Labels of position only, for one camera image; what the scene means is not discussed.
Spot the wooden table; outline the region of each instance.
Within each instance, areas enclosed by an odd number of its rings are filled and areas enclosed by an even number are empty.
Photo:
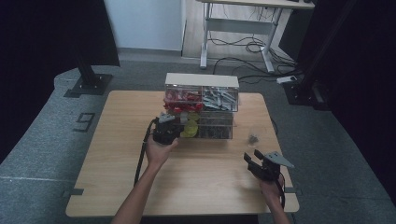
[[[144,215],[228,215],[269,212],[258,181],[247,170],[244,152],[248,132],[254,124],[263,129],[257,149],[278,151],[279,143],[262,96],[240,93],[235,113],[233,139],[180,139],[169,160],[158,173]],[[163,109],[163,91],[113,91],[109,94],[76,189],[66,208],[70,217],[114,216],[134,184],[142,140],[149,122]],[[147,166],[146,160],[142,170]],[[282,167],[286,186],[289,172]],[[294,193],[286,194],[286,212],[296,212]]]
[[[294,9],[314,9],[315,5],[305,3],[303,0],[299,2],[292,2],[288,0],[196,0],[206,4],[205,11],[205,24],[204,24],[204,42],[201,46],[201,64],[202,69],[206,69],[207,60],[207,35],[209,31],[242,33],[242,34],[255,34],[255,35],[268,35],[265,46],[261,47],[262,57],[265,66],[269,73],[274,73],[274,67],[271,63],[269,56],[269,49],[274,39],[276,27],[279,22],[280,15],[283,8]],[[274,7],[276,9],[275,16],[272,21],[237,21],[230,19],[214,19],[211,18],[210,8],[213,4],[230,4],[239,6],[254,6],[254,7]]]

